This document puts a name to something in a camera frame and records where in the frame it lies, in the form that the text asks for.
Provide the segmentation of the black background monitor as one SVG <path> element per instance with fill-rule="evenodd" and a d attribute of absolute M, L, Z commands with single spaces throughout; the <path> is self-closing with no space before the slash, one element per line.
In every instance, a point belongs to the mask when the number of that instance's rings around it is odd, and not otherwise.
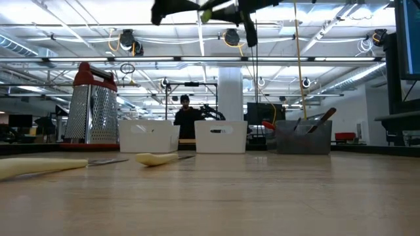
<path fill-rule="evenodd" d="M 248 102 L 245 120 L 249 125 L 261 125 L 263 121 L 273 123 L 285 120 L 285 112 L 281 104 Z"/>

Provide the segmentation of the grey computer desk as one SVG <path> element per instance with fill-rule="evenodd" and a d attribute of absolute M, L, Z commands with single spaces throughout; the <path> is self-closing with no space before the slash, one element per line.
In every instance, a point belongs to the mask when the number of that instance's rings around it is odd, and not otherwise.
<path fill-rule="evenodd" d="M 405 146 L 405 132 L 414 132 L 414 136 L 420 139 L 420 97 L 408 99 L 413 87 L 420 80 L 414 81 L 407 94 L 403 96 L 396 33 L 388 34 L 383 38 L 383 51 L 387 73 L 389 114 L 375 120 L 379 121 L 387 132 L 396 136 L 393 140 L 395 146 Z"/>

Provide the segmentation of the grey translucent plastic bin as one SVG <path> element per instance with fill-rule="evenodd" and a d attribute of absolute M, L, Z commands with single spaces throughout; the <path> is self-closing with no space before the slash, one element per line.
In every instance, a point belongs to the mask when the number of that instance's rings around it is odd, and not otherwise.
<path fill-rule="evenodd" d="M 331 151 L 331 133 L 333 122 L 327 120 L 316 128 L 317 120 L 276 121 L 276 129 L 265 132 L 267 150 L 277 154 L 329 155 Z"/>

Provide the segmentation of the dark brown wooden spoon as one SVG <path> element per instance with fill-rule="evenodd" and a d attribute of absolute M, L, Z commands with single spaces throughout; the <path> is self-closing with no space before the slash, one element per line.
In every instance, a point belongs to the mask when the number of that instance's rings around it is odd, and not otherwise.
<path fill-rule="evenodd" d="M 319 126 L 324 124 L 332 115 L 334 115 L 336 111 L 336 108 L 330 108 L 326 113 L 324 113 L 321 119 L 308 130 L 307 134 L 313 133 Z"/>

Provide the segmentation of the white building column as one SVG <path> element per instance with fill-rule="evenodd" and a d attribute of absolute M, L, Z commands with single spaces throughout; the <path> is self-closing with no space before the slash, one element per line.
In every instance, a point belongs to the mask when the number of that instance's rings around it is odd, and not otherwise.
<path fill-rule="evenodd" d="M 241 68 L 219 68 L 218 94 L 219 110 L 226 120 L 242 121 L 243 78 Z"/>

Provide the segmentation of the red background container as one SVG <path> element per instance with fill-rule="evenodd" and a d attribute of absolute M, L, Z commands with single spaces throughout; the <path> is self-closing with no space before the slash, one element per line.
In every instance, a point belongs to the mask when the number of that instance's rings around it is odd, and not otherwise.
<path fill-rule="evenodd" d="M 354 132 L 336 132 L 335 133 L 336 142 L 352 141 L 355 138 L 356 138 L 356 134 Z"/>

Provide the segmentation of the black aluminium table frame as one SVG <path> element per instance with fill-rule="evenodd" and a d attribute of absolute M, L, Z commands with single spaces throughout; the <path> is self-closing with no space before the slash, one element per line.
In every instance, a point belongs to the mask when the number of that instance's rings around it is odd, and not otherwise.
<path fill-rule="evenodd" d="M 119 151 L 119 144 L 6 144 L 0 143 L 0 156 L 54 151 L 90 152 Z M 420 157 L 420 147 L 366 145 L 332 145 L 331 151 L 370 153 L 403 157 Z"/>

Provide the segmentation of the black background rig frame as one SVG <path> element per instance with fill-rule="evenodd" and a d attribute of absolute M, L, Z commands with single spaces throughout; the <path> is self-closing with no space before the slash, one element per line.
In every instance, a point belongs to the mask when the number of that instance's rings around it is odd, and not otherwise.
<path fill-rule="evenodd" d="M 217 83 L 202 83 L 202 82 L 184 82 L 184 83 L 170 83 L 166 82 L 165 87 L 165 119 L 168 118 L 168 97 L 169 97 L 169 86 L 174 85 L 171 92 L 176 91 L 179 86 L 184 87 L 200 87 L 204 86 L 208 91 L 213 93 L 215 97 L 215 108 L 212 108 L 209 104 L 204 104 L 200 108 L 205 118 L 213 118 L 220 121 L 222 119 L 222 113 L 219 112 L 219 86 Z"/>

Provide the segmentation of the white plastic bin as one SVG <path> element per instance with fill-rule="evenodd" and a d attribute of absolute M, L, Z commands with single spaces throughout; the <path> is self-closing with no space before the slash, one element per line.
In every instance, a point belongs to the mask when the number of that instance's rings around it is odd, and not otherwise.
<path fill-rule="evenodd" d="M 122 153 L 171 153 L 178 150 L 180 127 L 171 121 L 120 120 Z"/>
<path fill-rule="evenodd" d="M 245 153 L 247 121 L 196 121 L 194 126 L 198 153 Z"/>

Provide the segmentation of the person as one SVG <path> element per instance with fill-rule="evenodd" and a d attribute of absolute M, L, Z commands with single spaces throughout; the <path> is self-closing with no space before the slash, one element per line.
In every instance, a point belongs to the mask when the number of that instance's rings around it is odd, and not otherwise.
<path fill-rule="evenodd" d="M 180 97 L 182 107 L 175 115 L 174 125 L 180 127 L 180 139 L 195 139 L 195 122 L 204 120 L 202 112 L 190 106 L 190 99 L 188 95 Z"/>

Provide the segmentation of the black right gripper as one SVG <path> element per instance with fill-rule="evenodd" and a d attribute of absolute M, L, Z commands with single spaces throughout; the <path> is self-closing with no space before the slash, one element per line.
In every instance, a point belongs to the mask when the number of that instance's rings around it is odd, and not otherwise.
<path fill-rule="evenodd" d="M 235 25 L 244 24 L 247 45 L 254 47 L 258 43 L 257 30 L 251 19 L 251 13 L 265 7 L 275 7 L 283 0 L 207 0 L 202 4 L 200 10 L 212 10 L 213 8 L 224 6 L 228 9 L 220 9 L 211 13 L 211 20 L 231 22 Z"/>

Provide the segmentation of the small dark background monitor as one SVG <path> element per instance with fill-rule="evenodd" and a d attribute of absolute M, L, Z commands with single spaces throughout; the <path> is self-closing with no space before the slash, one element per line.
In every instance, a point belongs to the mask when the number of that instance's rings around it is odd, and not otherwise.
<path fill-rule="evenodd" d="M 33 125 L 33 115 L 10 114 L 8 125 L 16 128 L 30 128 Z"/>

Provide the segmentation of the black computer monitor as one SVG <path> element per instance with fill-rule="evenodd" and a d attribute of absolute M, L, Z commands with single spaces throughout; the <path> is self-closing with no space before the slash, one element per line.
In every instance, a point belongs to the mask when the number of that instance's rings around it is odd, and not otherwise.
<path fill-rule="evenodd" d="M 420 0 L 394 0 L 400 76 L 420 81 Z"/>

